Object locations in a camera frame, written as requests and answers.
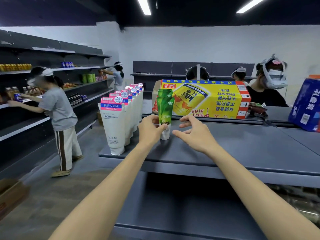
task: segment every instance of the fluorescent light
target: fluorescent light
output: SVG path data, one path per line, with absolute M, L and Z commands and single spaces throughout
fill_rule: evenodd
M 138 0 L 144 15 L 151 15 L 148 0 Z
M 244 13 L 262 1 L 263 0 L 252 0 L 250 3 L 241 8 L 237 13 Z

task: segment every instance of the person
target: person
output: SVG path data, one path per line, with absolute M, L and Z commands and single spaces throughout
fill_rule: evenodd
M 78 118 L 62 89 L 62 80 L 54 76 L 52 69 L 35 67 L 31 70 L 31 76 L 33 78 L 28 81 L 28 84 L 41 87 L 46 92 L 42 98 L 26 94 L 21 94 L 21 96 L 38 102 L 38 107 L 18 101 L 8 101 L 8 105 L 10 107 L 21 107 L 35 113 L 46 112 L 50 116 L 60 156 L 60 170 L 52 173 L 51 177 L 67 176 L 71 172 L 72 161 L 83 158 L 75 131 Z
M 209 80 L 209 73 L 207 69 L 203 66 L 193 66 L 187 70 L 186 79 L 187 80 L 197 80 L 197 73 L 200 70 L 200 80 Z
M 269 72 L 284 72 L 286 67 L 287 63 L 280 62 L 274 55 L 271 59 L 264 60 L 262 63 L 256 65 L 257 79 L 251 86 L 247 86 L 252 103 L 266 106 L 288 107 L 281 94 L 277 90 L 268 87 L 268 81 L 266 79 L 266 76 L 270 77 Z
M 320 230 L 228 154 L 205 124 L 193 115 L 180 121 L 180 128 L 191 126 L 191 129 L 172 133 L 213 160 L 267 239 L 320 239 Z M 154 114 L 143 118 L 136 147 L 74 208 L 49 240 L 108 239 L 146 156 L 167 128 L 165 124 L 156 128 L 154 124 L 158 123 L 159 118 Z
M 246 68 L 240 66 L 232 72 L 231 77 L 236 81 L 243 82 L 245 86 L 249 86 L 249 83 L 245 81 L 246 71 Z
M 121 91 L 123 89 L 125 89 L 125 86 L 123 86 L 123 78 L 124 78 L 124 73 L 123 73 L 123 67 L 122 67 L 122 63 L 117 61 L 113 68 L 115 69 L 115 71 L 108 71 L 108 70 L 101 70 L 103 73 L 106 73 L 108 75 L 114 76 L 114 90 L 115 91 Z

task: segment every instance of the sneaker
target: sneaker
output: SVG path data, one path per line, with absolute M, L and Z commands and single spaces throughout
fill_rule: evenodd
M 79 161 L 79 160 L 81 160 L 82 158 L 84 158 L 83 155 L 80 155 L 80 156 L 72 156 L 72 162 Z
M 62 177 L 62 176 L 68 176 L 71 173 L 71 169 L 67 171 L 56 171 L 51 174 L 51 177 Z

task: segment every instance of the striped pants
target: striped pants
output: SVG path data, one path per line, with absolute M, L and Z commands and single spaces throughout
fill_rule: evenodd
M 67 171 L 72 168 L 72 157 L 82 155 L 75 127 L 62 131 L 55 131 L 58 154 L 60 156 L 60 170 Z

